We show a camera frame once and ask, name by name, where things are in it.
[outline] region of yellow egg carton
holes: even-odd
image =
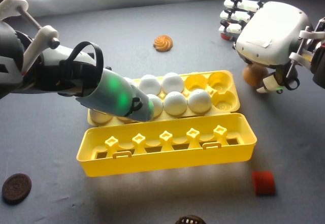
[[[191,91],[197,88],[204,89],[212,99],[211,109],[205,113],[196,113],[187,107],[186,111],[178,116],[172,116],[163,111],[158,117],[154,118],[153,121],[191,116],[215,115],[234,112],[239,109],[239,99],[231,72],[222,70],[204,73],[181,74],[180,76],[184,81],[185,89],[182,94],[186,97],[186,99],[188,99]],[[157,79],[161,84],[164,77],[157,77]],[[134,79],[136,85],[139,85],[140,81],[141,79]],[[164,102],[166,95],[167,94],[161,90],[158,94],[158,97],[162,102]],[[91,120],[89,110],[87,120],[88,123],[93,126],[110,126],[134,123],[134,121],[123,117],[113,117],[106,123],[96,123]]]
[[[106,126],[86,131],[77,160],[91,177],[247,161],[256,136],[245,116],[231,113],[239,100],[228,71],[181,75],[183,94],[205,89],[212,108],[203,114],[189,109],[180,116],[165,113],[150,122],[112,118]],[[158,95],[164,100],[166,94]],[[89,123],[93,123],[88,114]]]

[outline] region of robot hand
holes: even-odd
[[[313,30],[303,11],[285,3],[225,0],[224,5],[221,37],[234,42],[246,63],[275,69],[258,83],[258,92],[298,88],[296,65],[310,70],[325,88],[325,18]]]
[[[60,45],[58,32],[41,27],[28,13],[26,0],[0,3],[0,20],[22,15],[39,31],[35,38],[0,21],[0,99],[9,93],[57,92],[92,110],[135,121],[153,118],[148,96],[123,77],[104,69],[101,49],[81,42],[74,49]],[[91,45],[93,53],[82,52]]]

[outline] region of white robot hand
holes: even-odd
[[[285,3],[225,0],[224,5],[221,37],[234,42],[233,48],[246,63],[275,69],[258,84],[258,92],[298,88],[296,65],[313,72],[312,60],[319,61],[319,55],[314,55],[325,39],[324,18],[313,30],[303,11]]]

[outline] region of gray tablecloth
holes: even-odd
[[[274,0],[297,6],[312,23],[325,0]],[[97,43],[106,65],[123,76],[212,70],[233,73],[244,114],[258,142],[250,161],[88,178],[76,160],[90,128],[86,108],[57,94],[11,94],[0,100],[0,182],[22,172],[32,180],[18,206],[0,202],[0,223],[172,224],[195,214],[207,223],[324,223],[325,90],[298,68],[301,86],[256,94],[243,82],[245,63],[218,34],[223,0],[47,17],[62,45]],[[30,35],[24,22],[12,23]],[[156,36],[174,48],[158,53]],[[251,171],[271,170],[277,196],[257,198]]]

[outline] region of brown egg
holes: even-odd
[[[244,68],[243,78],[250,86],[256,87],[268,73],[265,67],[253,63]]]

